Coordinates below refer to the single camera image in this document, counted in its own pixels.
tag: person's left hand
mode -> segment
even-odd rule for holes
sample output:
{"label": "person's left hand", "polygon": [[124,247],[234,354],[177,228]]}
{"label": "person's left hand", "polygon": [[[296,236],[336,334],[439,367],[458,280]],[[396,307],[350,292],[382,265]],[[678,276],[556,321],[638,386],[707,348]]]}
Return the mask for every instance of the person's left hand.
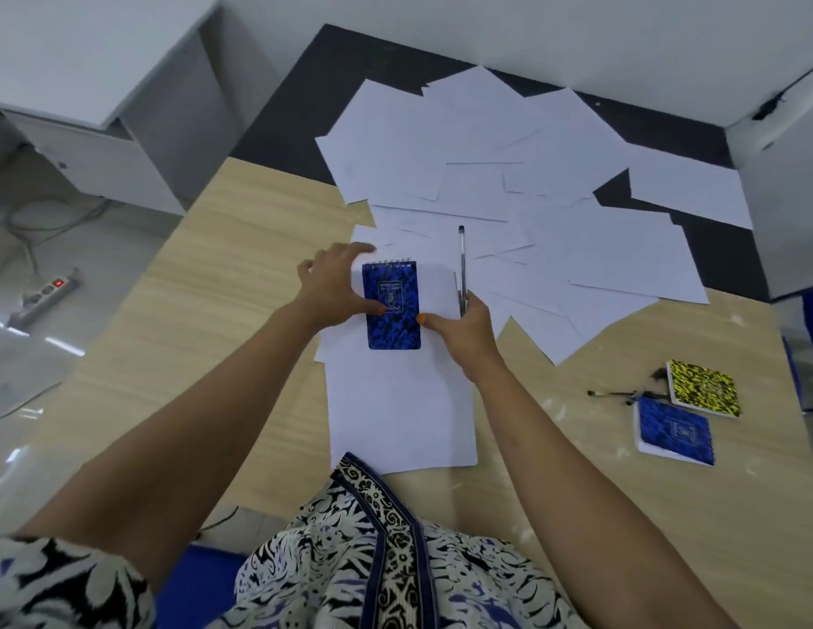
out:
{"label": "person's left hand", "polygon": [[313,260],[298,265],[301,290],[293,304],[319,331],[340,325],[356,314],[383,315],[386,307],[377,300],[368,300],[351,289],[351,264],[362,253],[376,251],[367,242],[346,245],[335,242],[326,252],[320,249]]}

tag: shirt sleeve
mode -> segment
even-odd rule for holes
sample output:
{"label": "shirt sleeve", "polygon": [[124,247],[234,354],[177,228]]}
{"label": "shirt sleeve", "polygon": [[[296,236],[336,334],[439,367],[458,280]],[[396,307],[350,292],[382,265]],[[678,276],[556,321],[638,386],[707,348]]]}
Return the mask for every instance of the shirt sleeve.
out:
{"label": "shirt sleeve", "polygon": [[149,629],[147,581],[118,556],[59,539],[0,538],[0,629]]}

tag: person's right arm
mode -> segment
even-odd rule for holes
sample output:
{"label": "person's right arm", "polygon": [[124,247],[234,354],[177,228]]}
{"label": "person's right arm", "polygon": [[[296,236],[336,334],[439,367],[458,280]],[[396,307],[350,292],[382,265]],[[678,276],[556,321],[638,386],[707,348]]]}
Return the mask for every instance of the person's right arm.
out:
{"label": "person's right arm", "polygon": [[476,384],[517,495],[572,603],[592,626],[736,627],[663,533],[560,432],[506,367],[488,307],[422,314]]}

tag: person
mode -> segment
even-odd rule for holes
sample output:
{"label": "person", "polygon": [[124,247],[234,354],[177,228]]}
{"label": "person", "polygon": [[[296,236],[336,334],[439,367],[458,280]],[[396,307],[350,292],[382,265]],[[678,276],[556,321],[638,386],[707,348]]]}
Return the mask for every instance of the person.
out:
{"label": "person", "polygon": [[[353,261],[373,251],[337,243],[299,264],[291,303],[0,539],[0,627],[154,624],[153,593],[243,464],[301,352],[325,327],[384,313],[350,284]],[[296,519],[249,557],[237,604],[212,625],[736,626],[661,531],[517,381],[488,308],[471,293],[468,302],[460,319],[419,321],[443,337],[479,390],[571,605],[510,543],[417,520],[347,454]]]}

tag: power strip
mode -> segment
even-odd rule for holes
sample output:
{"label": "power strip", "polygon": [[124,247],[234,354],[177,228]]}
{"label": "power strip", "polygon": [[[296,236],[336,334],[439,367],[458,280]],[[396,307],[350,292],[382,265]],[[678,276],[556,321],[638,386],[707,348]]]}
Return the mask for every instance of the power strip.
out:
{"label": "power strip", "polygon": [[35,294],[25,297],[20,311],[15,311],[7,321],[8,328],[24,331],[49,308],[80,286],[80,273],[75,269],[70,275],[53,278]]}

